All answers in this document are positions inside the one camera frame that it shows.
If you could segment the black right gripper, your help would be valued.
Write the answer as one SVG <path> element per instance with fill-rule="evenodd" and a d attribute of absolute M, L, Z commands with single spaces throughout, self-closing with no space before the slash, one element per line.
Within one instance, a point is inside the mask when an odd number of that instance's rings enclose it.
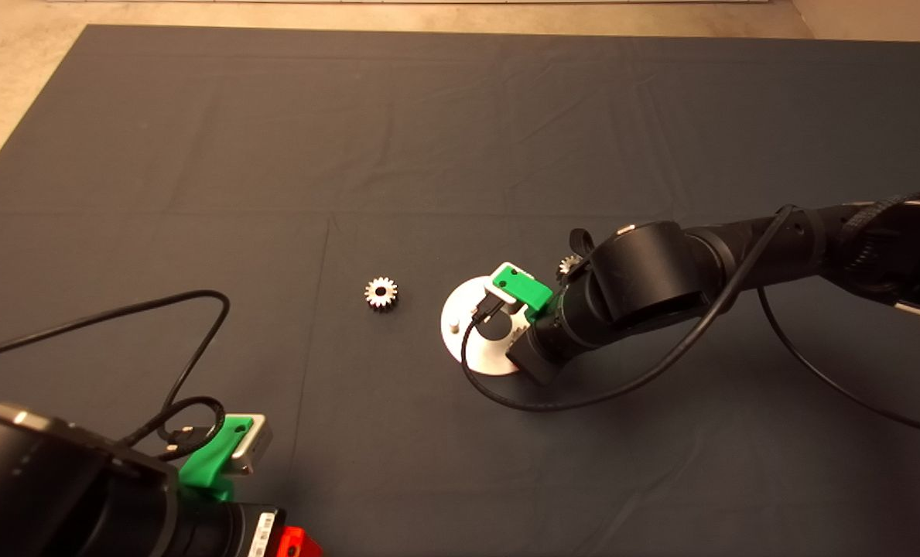
<path fill-rule="evenodd" d="M 537 385 L 549 385 L 576 356 L 576 340 L 555 317 L 536 320 L 506 350 L 506 358 Z"/>

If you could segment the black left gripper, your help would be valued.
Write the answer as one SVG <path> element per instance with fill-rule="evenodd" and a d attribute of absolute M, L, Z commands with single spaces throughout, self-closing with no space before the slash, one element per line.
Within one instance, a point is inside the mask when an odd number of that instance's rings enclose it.
<path fill-rule="evenodd" d="M 277 505 L 185 501 L 177 516 L 177 555 L 322 556 L 305 529 L 284 525 L 286 510 Z"/>

